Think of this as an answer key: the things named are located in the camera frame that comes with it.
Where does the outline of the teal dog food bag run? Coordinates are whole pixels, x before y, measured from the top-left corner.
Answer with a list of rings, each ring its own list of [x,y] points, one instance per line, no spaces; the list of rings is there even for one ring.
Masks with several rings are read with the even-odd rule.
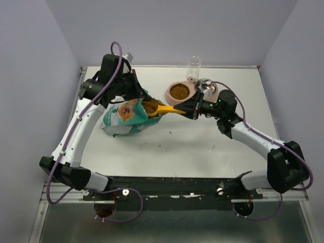
[[[118,97],[110,103],[103,115],[100,128],[112,137],[139,133],[157,124],[164,114],[149,117],[147,106],[142,104],[143,98],[125,101]]]

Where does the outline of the yellow plastic scoop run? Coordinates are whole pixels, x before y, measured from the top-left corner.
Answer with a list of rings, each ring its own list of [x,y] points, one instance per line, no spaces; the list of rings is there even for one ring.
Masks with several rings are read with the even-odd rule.
[[[185,111],[181,111],[179,109],[175,109],[173,106],[165,106],[159,105],[155,102],[141,102],[146,114],[149,117],[155,117],[159,114],[166,114],[166,113],[176,113],[176,114],[185,114]]]

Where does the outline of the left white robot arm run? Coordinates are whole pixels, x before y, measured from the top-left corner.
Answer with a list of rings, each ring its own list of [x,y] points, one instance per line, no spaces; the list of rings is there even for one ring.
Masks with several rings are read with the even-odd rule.
[[[125,100],[145,97],[128,59],[113,54],[103,57],[101,68],[92,79],[82,83],[70,124],[51,156],[43,156],[39,165],[47,175],[76,190],[91,189],[101,199],[109,199],[109,179],[81,167],[82,156],[98,119],[117,96]]]

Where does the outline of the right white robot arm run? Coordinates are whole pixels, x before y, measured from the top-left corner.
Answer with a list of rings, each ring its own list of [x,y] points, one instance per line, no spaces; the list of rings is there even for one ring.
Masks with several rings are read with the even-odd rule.
[[[219,131],[230,139],[243,143],[267,161],[265,171],[247,172],[233,185],[233,193],[245,198],[254,189],[273,189],[285,193],[297,189],[297,185],[310,178],[301,148],[298,143],[284,142],[271,138],[248,125],[244,117],[236,113],[239,99],[231,90],[222,90],[215,103],[203,99],[196,92],[190,99],[179,103],[175,109],[192,120],[200,115],[213,117]]]

